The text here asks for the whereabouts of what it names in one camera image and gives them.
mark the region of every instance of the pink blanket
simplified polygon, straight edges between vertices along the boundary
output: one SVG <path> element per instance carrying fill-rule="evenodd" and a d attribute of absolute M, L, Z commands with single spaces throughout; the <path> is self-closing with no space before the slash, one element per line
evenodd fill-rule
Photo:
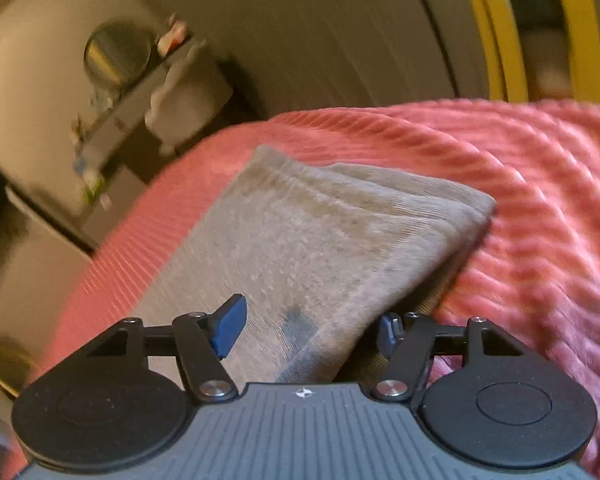
<path fill-rule="evenodd" d="M 47 366 L 131 311 L 260 144 L 309 164 L 400 168 L 493 196 L 491 231 L 436 316 L 489 317 L 583 384 L 598 407 L 583 465 L 600 477 L 600 107 L 429 102 L 224 130 L 166 170 L 105 243 L 59 321 Z M 21 465 L 13 460 L 6 475 Z"/>

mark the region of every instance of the round black cap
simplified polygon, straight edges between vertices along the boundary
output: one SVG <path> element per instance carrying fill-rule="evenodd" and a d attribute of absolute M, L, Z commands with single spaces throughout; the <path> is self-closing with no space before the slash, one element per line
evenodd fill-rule
<path fill-rule="evenodd" d="M 535 369 L 517 357 L 495 363 L 462 368 L 426 391 L 420 415 L 444 446 L 515 469 L 553 465 L 584 449 L 596 423 L 584 388 L 552 366 Z"/>
<path fill-rule="evenodd" d="M 52 468 L 96 473 L 168 446 L 189 415 L 184 392 L 146 368 L 89 361 L 43 377 L 18 398 L 11 418 L 24 451 Z"/>

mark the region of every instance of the folded sock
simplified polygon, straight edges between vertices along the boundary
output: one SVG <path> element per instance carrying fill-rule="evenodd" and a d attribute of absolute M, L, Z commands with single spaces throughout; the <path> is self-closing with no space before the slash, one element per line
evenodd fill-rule
<path fill-rule="evenodd" d="M 238 386 L 330 381 L 381 314 L 435 307 L 493 209 L 490 196 L 455 182 L 354 164 L 316 168 L 261 146 L 134 315 L 168 324 L 239 292 L 247 325 L 223 362 Z M 178 379 L 170 362 L 151 366 Z"/>

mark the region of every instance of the silver screw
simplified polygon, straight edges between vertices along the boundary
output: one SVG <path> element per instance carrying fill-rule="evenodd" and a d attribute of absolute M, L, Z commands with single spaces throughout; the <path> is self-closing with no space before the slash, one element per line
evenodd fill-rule
<path fill-rule="evenodd" d="M 387 379 L 376 384 L 376 390 L 383 397 L 398 397 L 405 394 L 408 388 L 402 381 Z"/>
<path fill-rule="evenodd" d="M 200 391 L 207 397 L 224 397 L 231 392 L 231 385 L 227 381 L 207 381 L 202 383 Z"/>

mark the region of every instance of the round mirror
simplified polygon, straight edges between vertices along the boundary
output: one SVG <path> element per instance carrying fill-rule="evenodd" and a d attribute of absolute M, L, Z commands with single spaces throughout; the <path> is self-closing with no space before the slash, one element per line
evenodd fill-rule
<path fill-rule="evenodd" d="M 99 88 L 120 91 L 146 70 L 154 49 L 151 32 L 132 22 L 110 22 L 91 34 L 84 49 L 84 69 Z"/>

